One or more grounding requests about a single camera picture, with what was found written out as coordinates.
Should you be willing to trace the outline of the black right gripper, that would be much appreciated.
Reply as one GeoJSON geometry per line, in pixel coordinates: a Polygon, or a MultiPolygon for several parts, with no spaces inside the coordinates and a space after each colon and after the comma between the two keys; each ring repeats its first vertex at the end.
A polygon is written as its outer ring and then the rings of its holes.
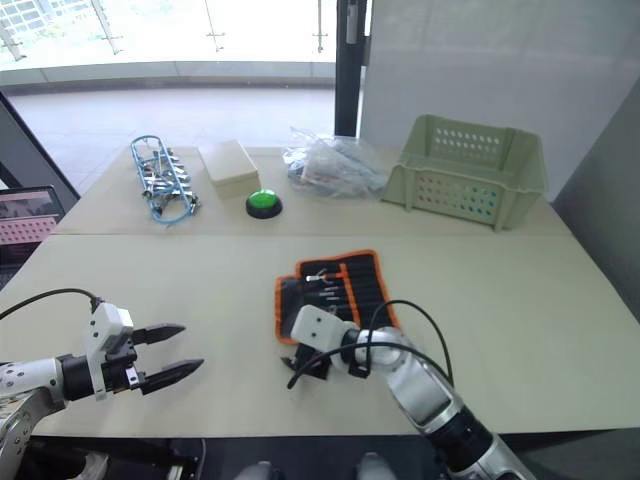
{"type": "Polygon", "coordinates": [[[303,375],[326,380],[329,375],[330,360],[321,358],[320,352],[314,348],[299,344],[294,358],[281,357],[281,362],[291,371],[303,370],[303,375]]]}

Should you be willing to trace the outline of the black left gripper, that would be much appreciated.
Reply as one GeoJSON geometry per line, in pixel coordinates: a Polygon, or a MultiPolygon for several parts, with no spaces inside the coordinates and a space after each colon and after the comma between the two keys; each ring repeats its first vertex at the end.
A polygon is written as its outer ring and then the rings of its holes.
{"type": "Polygon", "coordinates": [[[124,390],[140,389],[143,395],[180,382],[204,364],[203,359],[188,359],[163,367],[146,376],[135,367],[136,345],[151,345],[168,340],[186,329],[175,323],[164,323],[136,329],[131,336],[109,348],[102,362],[102,373],[107,392],[114,394],[124,390]]]}

